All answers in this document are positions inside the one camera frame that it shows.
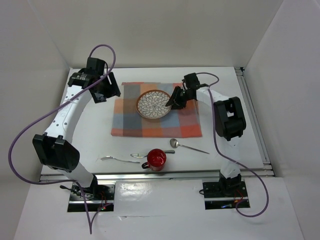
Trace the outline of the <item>floral patterned plate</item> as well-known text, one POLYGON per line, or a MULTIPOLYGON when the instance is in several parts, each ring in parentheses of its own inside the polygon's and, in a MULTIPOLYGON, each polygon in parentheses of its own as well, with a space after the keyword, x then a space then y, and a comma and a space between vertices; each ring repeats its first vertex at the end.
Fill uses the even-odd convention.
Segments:
POLYGON ((171 106, 166 106, 170 95, 163 90, 149 90, 142 93, 136 101, 137 113, 149 120, 160 119, 171 111, 171 106))

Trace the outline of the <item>checkered orange grey cloth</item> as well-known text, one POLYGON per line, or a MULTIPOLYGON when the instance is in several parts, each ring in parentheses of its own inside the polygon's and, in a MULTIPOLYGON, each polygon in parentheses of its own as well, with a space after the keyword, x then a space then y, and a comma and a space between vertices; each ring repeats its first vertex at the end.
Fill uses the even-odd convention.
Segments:
POLYGON ((150 90, 161 90, 169 95, 181 83, 123 82, 121 97, 114 102, 111 135, 113 137, 142 138, 199 138, 202 136, 198 103, 187 102, 180 110, 171 110, 159 119, 147 119, 137 112, 137 99, 150 90))

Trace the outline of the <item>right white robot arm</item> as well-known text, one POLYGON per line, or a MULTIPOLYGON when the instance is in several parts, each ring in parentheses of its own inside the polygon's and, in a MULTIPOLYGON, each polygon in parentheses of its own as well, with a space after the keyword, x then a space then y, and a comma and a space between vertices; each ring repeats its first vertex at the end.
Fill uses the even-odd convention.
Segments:
POLYGON ((224 158, 219 171, 217 190, 223 196, 231 196, 241 186, 239 140, 247 127, 242 103, 239 97, 220 94, 201 84, 198 75, 184 76, 181 87, 175 87, 166 106, 173 110, 184 109, 188 101, 196 100, 211 107, 213 120, 213 141, 217 153, 224 158))

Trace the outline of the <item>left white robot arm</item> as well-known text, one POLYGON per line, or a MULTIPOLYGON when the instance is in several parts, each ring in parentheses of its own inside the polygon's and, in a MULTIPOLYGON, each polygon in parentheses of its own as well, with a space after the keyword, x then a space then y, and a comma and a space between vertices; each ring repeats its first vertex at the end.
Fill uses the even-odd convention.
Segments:
POLYGON ((86 67, 69 78, 63 107, 57 111, 42 135, 32 139, 40 163, 56 170, 69 180, 78 182, 81 194, 92 200, 103 191, 97 177, 80 162, 80 152, 72 145, 73 135, 84 108, 93 100, 96 104, 121 95, 113 72, 102 78, 108 65, 104 60, 89 57, 86 67))

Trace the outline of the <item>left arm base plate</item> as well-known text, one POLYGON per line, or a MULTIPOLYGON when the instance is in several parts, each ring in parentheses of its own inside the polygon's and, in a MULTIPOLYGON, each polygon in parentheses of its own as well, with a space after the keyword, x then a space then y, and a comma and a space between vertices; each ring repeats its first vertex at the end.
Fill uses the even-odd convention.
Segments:
MULTIPOLYGON (((68 213, 80 213, 86 211, 84 198, 80 188, 76 184, 73 184, 71 187, 66 187, 64 185, 60 185, 59 187, 69 192, 67 207, 68 213)), ((97 210, 100 210, 101 212, 113 212, 115 188, 115 183, 109 183, 103 185, 101 192, 97 195, 85 193, 88 211, 92 213, 96 212, 97 210)))

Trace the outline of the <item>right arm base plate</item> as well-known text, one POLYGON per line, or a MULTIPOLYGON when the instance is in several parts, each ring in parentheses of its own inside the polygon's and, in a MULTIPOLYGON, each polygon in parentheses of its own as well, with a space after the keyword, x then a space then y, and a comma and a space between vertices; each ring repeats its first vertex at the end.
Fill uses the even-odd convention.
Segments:
POLYGON ((237 188, 227 193, 223 193, 220 190, 218 182, 203 182, 199 194, 204 197, 206 210, 235 209, 237 203, 239 203, 239 209, 250 208, 250 201, 244 181, 237 188))

